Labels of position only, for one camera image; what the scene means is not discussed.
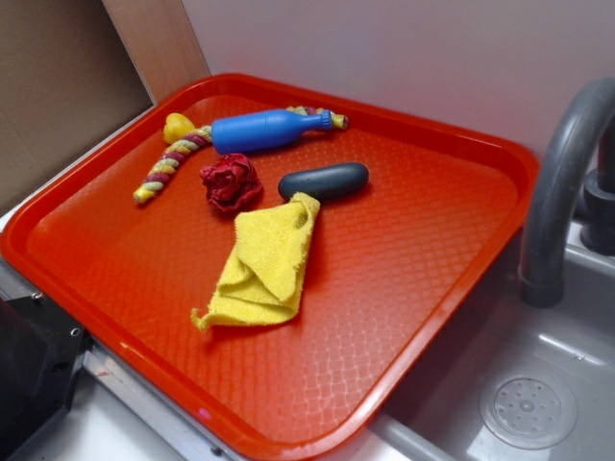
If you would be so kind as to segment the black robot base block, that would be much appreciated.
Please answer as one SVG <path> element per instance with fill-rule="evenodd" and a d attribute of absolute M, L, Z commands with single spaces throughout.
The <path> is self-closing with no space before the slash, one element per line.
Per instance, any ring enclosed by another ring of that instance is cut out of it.
<path fill-rule="evenodd" d="M 89 335 L 49 298 L 1 302 L 1 458 L 13 460 L 71 409 Z"/>

